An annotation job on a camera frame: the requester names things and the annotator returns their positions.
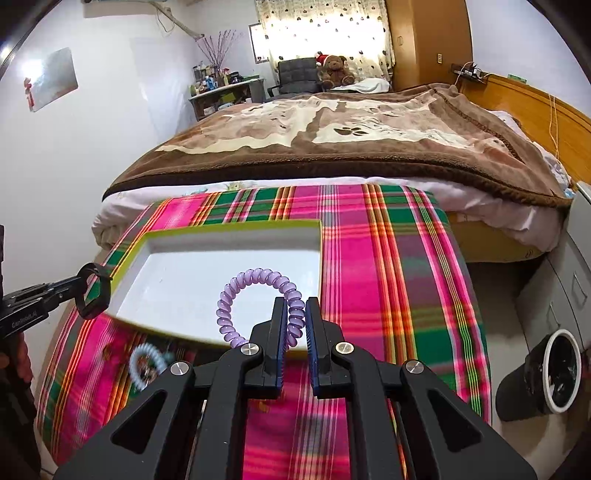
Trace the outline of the wooden desk shelf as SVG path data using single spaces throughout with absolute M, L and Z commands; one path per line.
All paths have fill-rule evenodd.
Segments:
M 246 79 L 242 82 L 197 93 L 189 98 L 197 121 L 215 113 L 225 104 L 263 103 L 265 100 L 263 78 Z

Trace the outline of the patterned window curtain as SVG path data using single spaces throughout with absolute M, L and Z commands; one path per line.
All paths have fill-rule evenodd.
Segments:
M 392 77 L 394 48 L 384 0 L 260 0 L 256 13 L 273 67 L 338 55 L 346 58 L 356 79 Z

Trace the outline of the white bed sheet mattress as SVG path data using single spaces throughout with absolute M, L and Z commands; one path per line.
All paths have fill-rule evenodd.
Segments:
M 361 184 L 405 186 L 430 192 L 445 212 L 458 213 L 462 222 L 481 221 L 519 243 L 536 247 L 542 252 L 548 252 L 557 245 L 562 230 L 556 209 L 503 200 L 457 182 L 430 178 L 335 177 L 151 186 L 113 193 L 102 201 L 91 231 L 96 244 L 109 249 L 145 208 L 168 198 L 240 189 Z

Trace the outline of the grey drawer cabinet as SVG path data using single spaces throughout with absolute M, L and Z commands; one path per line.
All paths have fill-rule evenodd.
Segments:
M 559 242 L 516 300 L 529 348 L 562 328 L 571 332 L 583 355 L 590 356 L 590 185 L 577 192 Z

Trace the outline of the green white shallow tray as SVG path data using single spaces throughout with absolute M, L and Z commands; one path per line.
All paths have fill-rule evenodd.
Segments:
M 140 330 L 225 347 L 219 295 L 249 269 L 287 277 L 301 298 L 322 291 L 322 224 L 255 221 L 150 231 L 112 275 L 105 313 Z

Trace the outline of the pink green plaid cloth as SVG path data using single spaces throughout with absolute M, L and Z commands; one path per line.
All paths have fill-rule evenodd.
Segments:
M 450 222 L 430 193 L 396 186 L 305 186 L 196 194 L 141 209 L 111 250 L 117 271 L 156 230 L 263 220 L 322 224 L 322 317 L 377 359 L 428 365 L 483 419 L 492 417 L 485 334 Z M 56 463 L 135 397 L 127 362 L 147 341 L 105 316 L 71 313 L 41 384 L 37 427 Z M 276 401 L 253 401 L 247 479 L 346 479 L 346 407 L 311 393 L 308 365 L 288 363 Z

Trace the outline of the wooden wardrobe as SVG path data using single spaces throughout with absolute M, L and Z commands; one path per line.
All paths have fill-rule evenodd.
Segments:
M 456 81 L 473 60 L 465 0 L 387 0 L 396 91 Z

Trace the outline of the black white waste bin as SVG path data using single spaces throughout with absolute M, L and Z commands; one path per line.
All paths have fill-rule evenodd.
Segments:
M 495 399 L 503 422 L 562 414 L 573 404 L 581 383 L 582 360 L 573 334 L 546 335 L 524 363 L 501 381 Z

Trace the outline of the black wristband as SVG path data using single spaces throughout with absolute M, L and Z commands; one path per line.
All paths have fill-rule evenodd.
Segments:
M 111 278 L 107 269 L 97 263 L 87 263 L 77 273 L 74 302 L 84 320 L 103 313 L 110 304 Z

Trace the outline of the brown teddy bear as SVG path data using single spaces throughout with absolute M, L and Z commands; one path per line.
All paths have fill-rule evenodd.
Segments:
M 346 63 L 345 56 L 318 54 L 318 81 L 322 89 L 331 90 L 335 87 L 349 86 L 356 82 L 355 75 Z

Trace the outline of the silver wall poster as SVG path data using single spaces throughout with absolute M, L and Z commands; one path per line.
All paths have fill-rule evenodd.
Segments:
M 31 112 L 78 88 L 71 49 L 66 47 L 45 59 L 31 59 L 25 64 L 24 89 Z

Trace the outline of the white pillow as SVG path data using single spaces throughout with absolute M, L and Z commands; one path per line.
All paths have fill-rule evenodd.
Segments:
M 334 91 L 346 91 L 362 94 L 381 94 L 389 93 L 390 83 L 383 78 L 365 78 L 359 82 L 335 87 Z

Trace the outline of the wooden headboard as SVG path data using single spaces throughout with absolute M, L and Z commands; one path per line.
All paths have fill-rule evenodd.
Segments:
M 590 118 L 557 97 L 517 80 L 490 75 L 464 80 L 460 91 L 488 110 L 509 113 L 532 140 L 554 154 L 576 182 L 590 182 Z

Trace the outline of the purple branch decoration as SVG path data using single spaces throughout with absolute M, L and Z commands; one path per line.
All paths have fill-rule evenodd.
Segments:
M 235 41 L 238 40 L 239 33 L 233 29 L 224 29 L 216 35 L 204 35 L 197 40 L 197 47 L 204 54 L 207 61 L 214 68 L 221 70 L 228 52 L 231 50 Z

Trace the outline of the brown patterned blanket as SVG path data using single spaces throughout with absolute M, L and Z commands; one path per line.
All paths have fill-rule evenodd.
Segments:
M 108 193 L 341 176 L 433 178 L 526 206 L 570 203 L 529 139 L 444 83 L 231 106 L 143 154 Z

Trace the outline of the dark grey chair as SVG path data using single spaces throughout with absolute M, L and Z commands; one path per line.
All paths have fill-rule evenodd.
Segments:
M 317 60 L 314 57 L 283 60 L 276 67 L 279 81 L 267 88 L 270 99 L 322 92 Z

